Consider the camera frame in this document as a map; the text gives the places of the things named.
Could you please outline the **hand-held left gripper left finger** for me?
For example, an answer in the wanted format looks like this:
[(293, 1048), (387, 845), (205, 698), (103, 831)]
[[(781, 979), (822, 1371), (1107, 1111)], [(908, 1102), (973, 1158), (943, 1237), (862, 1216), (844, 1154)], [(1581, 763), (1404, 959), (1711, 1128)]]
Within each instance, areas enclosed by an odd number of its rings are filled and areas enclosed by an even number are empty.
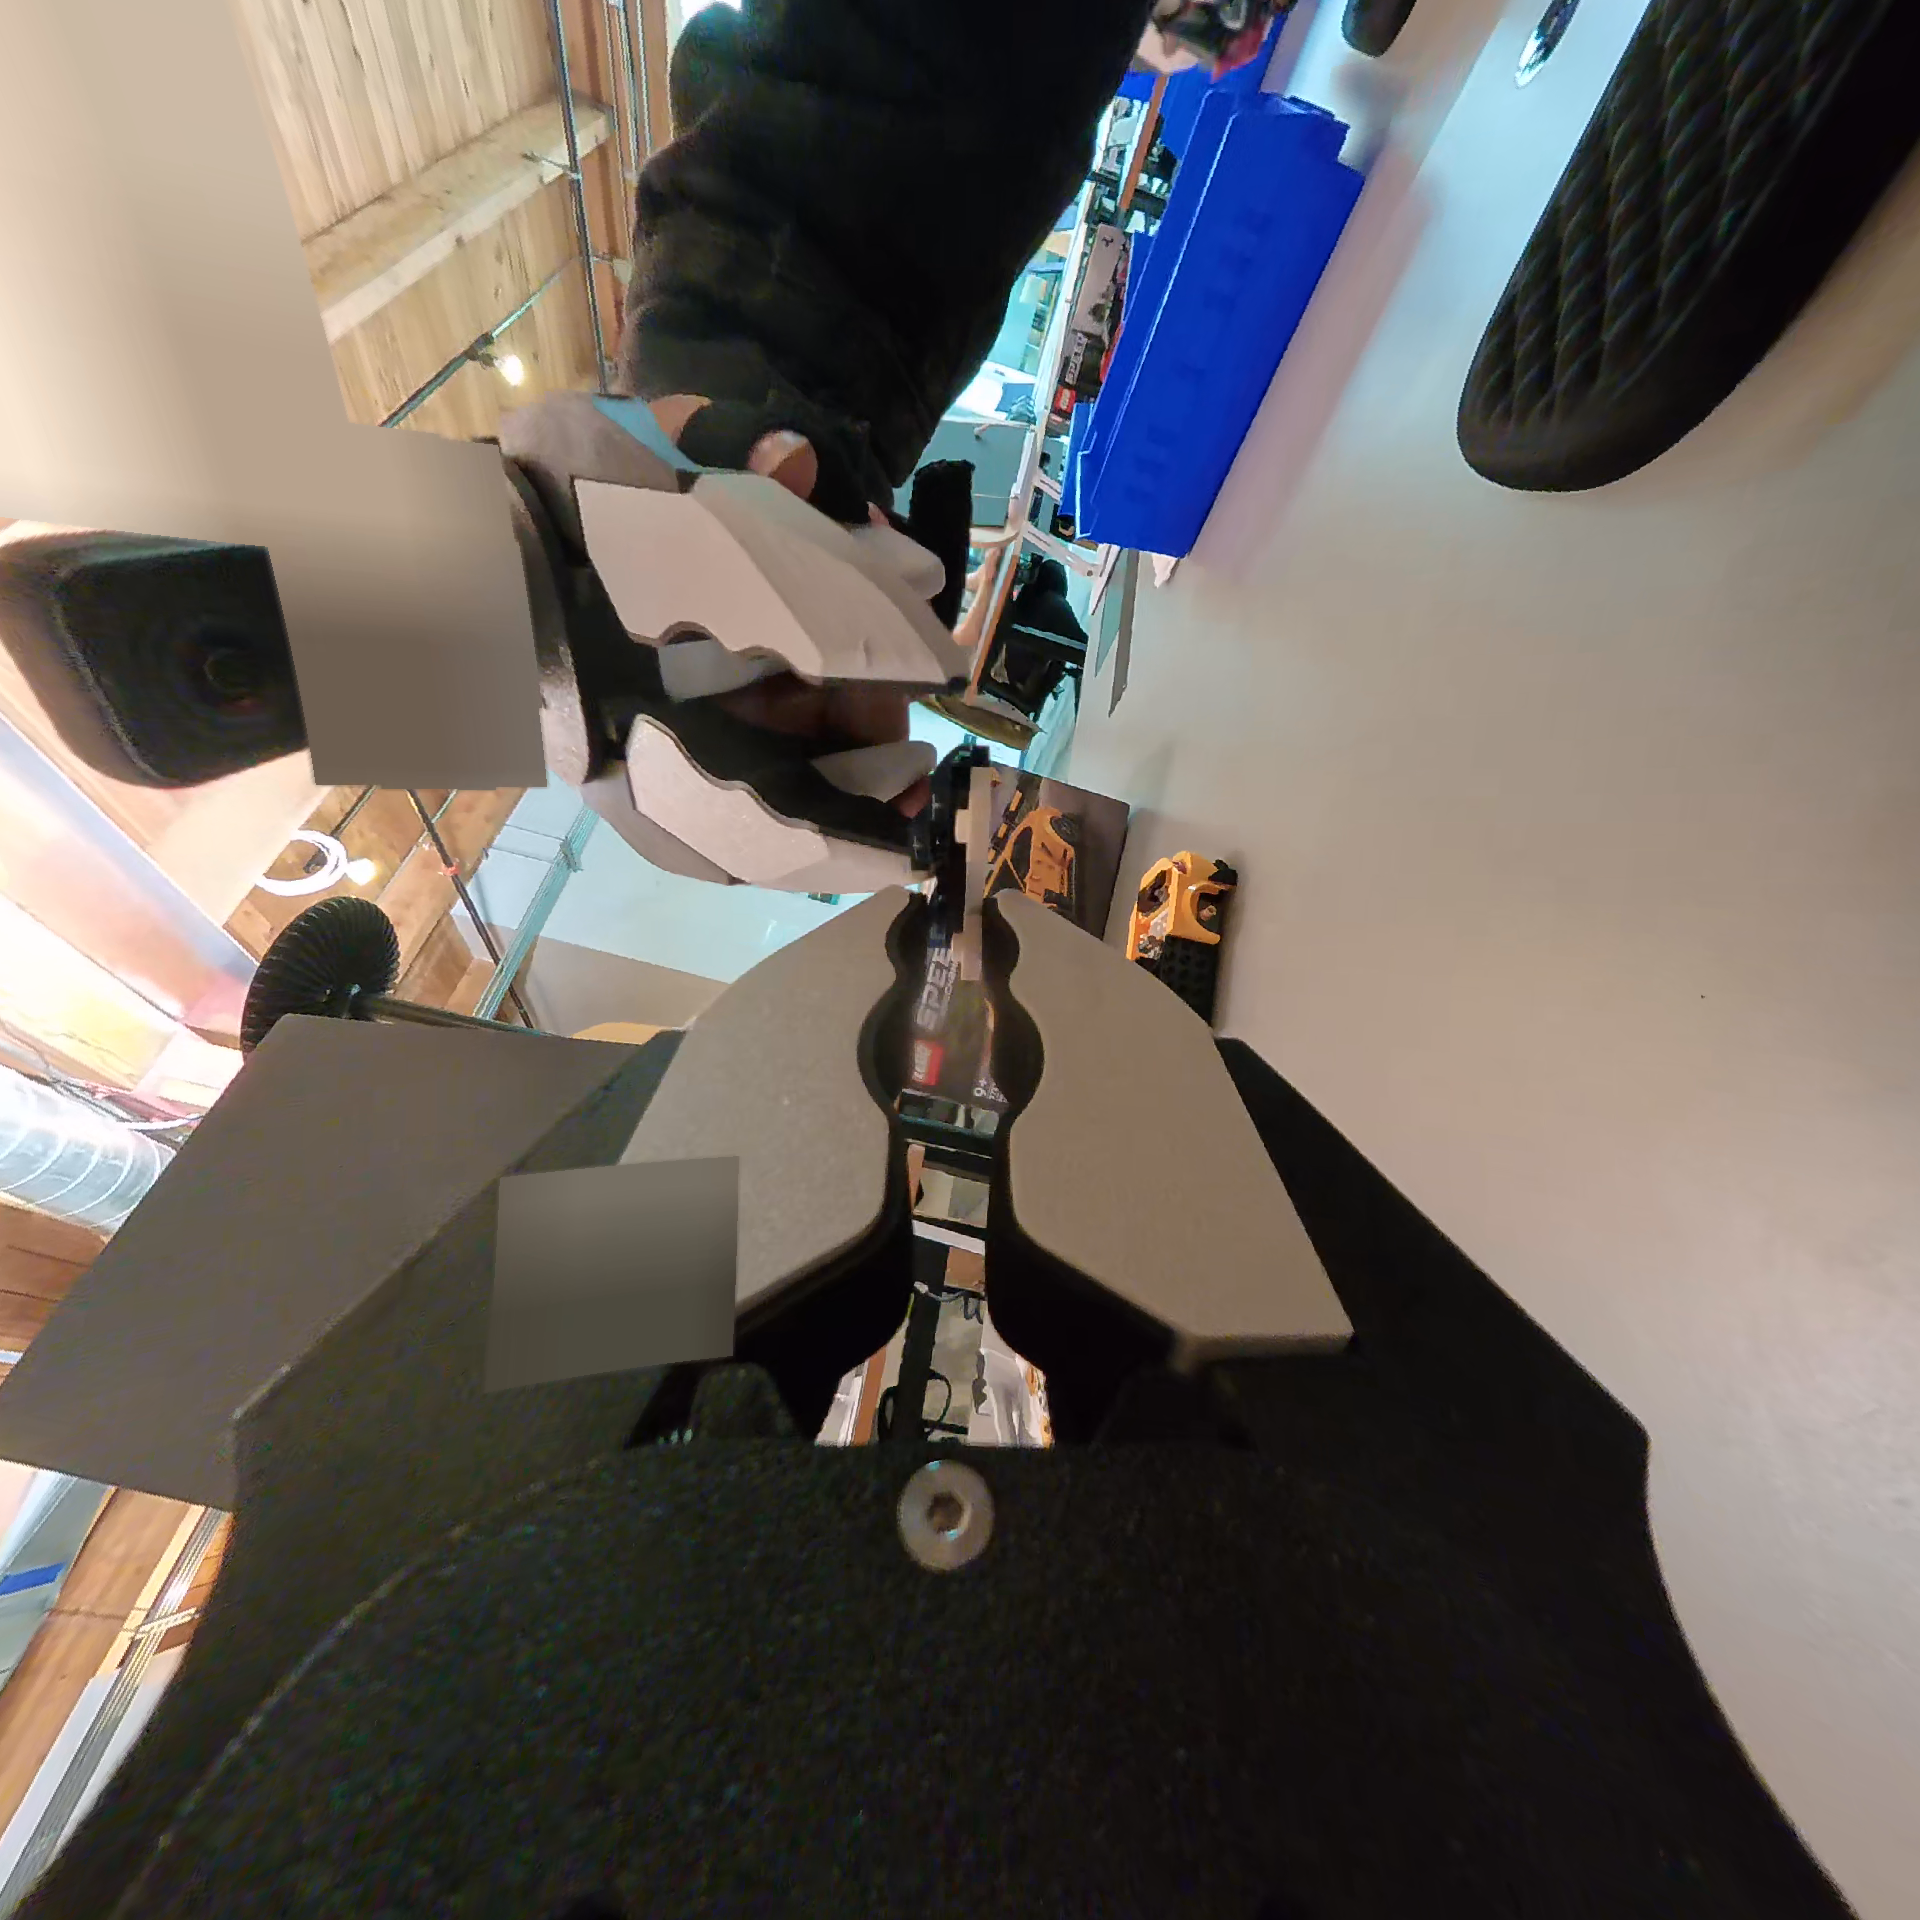
[(895, 990), (892, 887), (774, 950), (686, 1031), (626, 1164), (736, 1160), (736, 1310), (750, 1312), (877, 1224), (890, 1120), (862, 1069)]

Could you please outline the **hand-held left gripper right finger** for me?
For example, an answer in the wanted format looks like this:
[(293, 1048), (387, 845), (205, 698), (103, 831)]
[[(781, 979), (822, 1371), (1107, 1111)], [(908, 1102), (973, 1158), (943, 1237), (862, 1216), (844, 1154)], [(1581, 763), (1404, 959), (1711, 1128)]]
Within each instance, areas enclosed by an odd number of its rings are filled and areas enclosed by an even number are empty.
[(1194, 1374), (1341, 1354), (1354, 1322), (1206, 1022), (1022, 895), (992, 936), (1000, 1124), (987, 1283), (1014, 1349), (1056, 1368), (1107, 1338)]

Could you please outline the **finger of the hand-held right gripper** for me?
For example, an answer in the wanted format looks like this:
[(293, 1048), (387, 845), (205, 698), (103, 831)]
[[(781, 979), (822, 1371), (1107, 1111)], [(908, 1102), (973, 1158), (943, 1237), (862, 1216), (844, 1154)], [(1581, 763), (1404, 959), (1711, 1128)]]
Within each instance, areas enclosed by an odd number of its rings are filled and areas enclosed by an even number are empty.
[(640, 816), (732, 879), (784, 894), (875, 894), (914, 882), (908, 852), (784, 816), (748, 784), (703, 773), (651, 717), (628, 733), (626, 776)]
[(587, 560), (666, 691), (970, 675), (931, 605), (943, 564), (892, 523), (845, 528), (754, 472), (709, 472), (684, 494), (581, 480), (574, 494)]

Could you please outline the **black plate with white studs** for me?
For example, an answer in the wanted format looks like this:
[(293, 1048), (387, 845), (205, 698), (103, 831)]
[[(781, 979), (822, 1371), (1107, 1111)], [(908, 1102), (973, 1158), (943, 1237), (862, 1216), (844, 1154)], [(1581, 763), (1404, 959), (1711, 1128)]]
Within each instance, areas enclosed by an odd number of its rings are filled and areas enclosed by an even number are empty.
[(1003, 805), (1000, 775), (982, 744), (948, 752), (910, 822), (910, 855), (928, 900), (924, 988), (940, 1000), (980, 971), (980, 903)]

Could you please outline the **person's right forearm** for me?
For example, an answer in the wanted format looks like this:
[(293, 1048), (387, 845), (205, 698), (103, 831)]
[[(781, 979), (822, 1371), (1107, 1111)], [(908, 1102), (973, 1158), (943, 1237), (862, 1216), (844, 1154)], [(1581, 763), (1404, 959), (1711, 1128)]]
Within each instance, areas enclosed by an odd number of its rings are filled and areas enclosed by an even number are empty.
[(703, 396), (690, 456), (813, 446), (837, 522), (890, 504), (1072, 204), (1148, 3), (690, 11), (642, 167), (614, 387)]

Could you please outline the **partly built lego car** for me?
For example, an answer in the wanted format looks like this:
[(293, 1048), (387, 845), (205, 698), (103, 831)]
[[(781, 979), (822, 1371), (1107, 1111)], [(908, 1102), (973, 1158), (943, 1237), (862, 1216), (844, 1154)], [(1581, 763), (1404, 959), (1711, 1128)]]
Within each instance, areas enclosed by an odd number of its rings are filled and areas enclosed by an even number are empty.
[(1216, 1024), (1220, 952), (1239, 877), (1231, 863), (1181, 851), (1140, 877), (1125, 957), (1151, 973), (1206, 1026)]

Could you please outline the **yellow car lego box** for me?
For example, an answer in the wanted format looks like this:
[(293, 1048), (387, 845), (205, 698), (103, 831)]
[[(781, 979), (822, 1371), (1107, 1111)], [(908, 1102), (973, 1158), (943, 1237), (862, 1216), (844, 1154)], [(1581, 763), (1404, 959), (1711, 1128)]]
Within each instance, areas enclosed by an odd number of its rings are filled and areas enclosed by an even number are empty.
[[(982, 903), (1022, 895), (1082, 930), (1101, 932), (1127, 807), (1069, 781), (995, 763), (1006, 787)], [(1006, 1096), (992, 1068), (995, 1007), (982, 949), (979, 979), (963, 979), (948, 1000), (924, 988), (924, 959), (904, 1028), (901, 1108), (912, 1120), (992, 1135)]]

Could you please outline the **black lego box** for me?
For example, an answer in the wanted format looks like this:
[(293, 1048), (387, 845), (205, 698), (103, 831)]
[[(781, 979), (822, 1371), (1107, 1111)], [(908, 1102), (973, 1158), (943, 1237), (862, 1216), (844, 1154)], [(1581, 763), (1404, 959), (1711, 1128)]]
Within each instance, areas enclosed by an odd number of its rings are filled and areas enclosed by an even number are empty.
[(1056, 434), (1072, 428), (1082, 404), (1100, 398), (1120, 336), (1131, 252), (1134, 236), (1116, 224), (1098, 224), (1087, 232), (1048, 404), (1048, 430)]

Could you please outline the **person's right hand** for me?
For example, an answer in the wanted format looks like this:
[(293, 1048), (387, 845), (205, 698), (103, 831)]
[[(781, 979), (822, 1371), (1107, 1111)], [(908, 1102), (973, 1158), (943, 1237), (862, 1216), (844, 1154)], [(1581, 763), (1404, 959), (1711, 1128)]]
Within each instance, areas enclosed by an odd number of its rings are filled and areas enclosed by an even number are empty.
[(895, 516), (895, 483), (874, 431), (838, 408), (789, 391), (768, 399), (714, 399), (670, 394), (640, 399), (640, 418), (662, 431), (700, 475), (750, 472), (844, 525)]

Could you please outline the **dark board on stand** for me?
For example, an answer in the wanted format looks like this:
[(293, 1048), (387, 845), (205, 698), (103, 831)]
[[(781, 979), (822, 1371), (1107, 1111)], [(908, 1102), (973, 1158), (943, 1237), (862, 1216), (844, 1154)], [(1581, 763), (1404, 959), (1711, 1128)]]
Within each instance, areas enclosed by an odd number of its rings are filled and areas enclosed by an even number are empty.
[(1032, 421), (1022, 421), (1024, 437), (1014, 462), (1014, 480), (998, 523), (976, 531), (970, 558), (976, 562), (972, 580), (972, 612), (982, 615), (970, 693), (976, 693), (992, 640), (995, 621), (1006, 604), (1018, 564), (1048, 558), (1068, 572), (1072, 608), (1087, 631), (1087, 654), (1078, 678), (1063, 688), (1082, 691), (1091, 678), (1116, 664), (1123, 640), (1131, 631), (1139, 556), (1116, 543), (1100, 543), (1077, 531), (1069, 515), (1069, 443)]

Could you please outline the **black round lamp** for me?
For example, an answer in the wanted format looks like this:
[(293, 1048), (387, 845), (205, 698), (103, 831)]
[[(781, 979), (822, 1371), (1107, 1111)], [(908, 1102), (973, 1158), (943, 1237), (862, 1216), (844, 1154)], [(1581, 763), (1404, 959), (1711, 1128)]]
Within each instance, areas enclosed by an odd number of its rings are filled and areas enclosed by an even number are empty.
[(399, 935), (366, 899), (326, 899), (288, 922), (246, 988), (240, 1048), (252, 1054), (288, 1016), (359, 1024), (420, 1024), (539, 1038), (538, 1026), (399, 998)]

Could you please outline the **black quilted cushion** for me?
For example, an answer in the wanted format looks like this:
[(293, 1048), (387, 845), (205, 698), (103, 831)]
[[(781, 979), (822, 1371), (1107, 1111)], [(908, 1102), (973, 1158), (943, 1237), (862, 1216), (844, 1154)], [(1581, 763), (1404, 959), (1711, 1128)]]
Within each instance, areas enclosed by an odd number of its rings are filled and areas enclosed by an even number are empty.
[(1915, 3), (1647, 4), (1478, 338), (1466, 463), (1589, 492), (1700, 428), (1906, 170), (1915, 69)]

